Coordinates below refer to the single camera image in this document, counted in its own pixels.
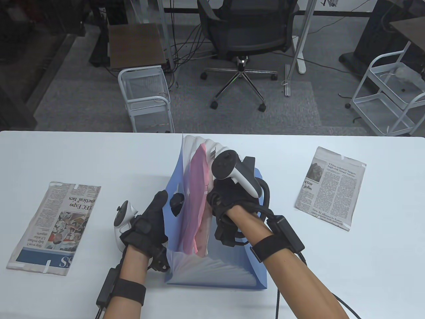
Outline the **person's right hand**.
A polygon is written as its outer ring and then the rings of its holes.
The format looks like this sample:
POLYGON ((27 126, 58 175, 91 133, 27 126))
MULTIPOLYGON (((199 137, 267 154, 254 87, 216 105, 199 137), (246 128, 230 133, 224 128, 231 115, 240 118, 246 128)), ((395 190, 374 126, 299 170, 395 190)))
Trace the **person's right hand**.
POLYGON ((251 196, 239 183, 234 183, 231 178, 215 179, 213 189, 207 195, 207 201, 216 217, 217 225, 232 229, 235 233, 238 228, 227 212, 234 206, 241 206, 247 212, 254 213, 253 208, 259 206, 259 199, 251 196))

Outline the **person's left hand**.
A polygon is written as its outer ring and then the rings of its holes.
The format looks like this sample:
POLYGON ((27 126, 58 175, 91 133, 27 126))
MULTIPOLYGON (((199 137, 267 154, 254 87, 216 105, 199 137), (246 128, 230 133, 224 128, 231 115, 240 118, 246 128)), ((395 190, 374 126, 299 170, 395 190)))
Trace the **person's left hand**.
POLYGON ((166 190, 159 191, 142 214, 126 200, 117 208, 114 232, 121 252, 133 247, 149 258, 156 258, 168 241, 165 234, 163 208, 168 201, 166 190))

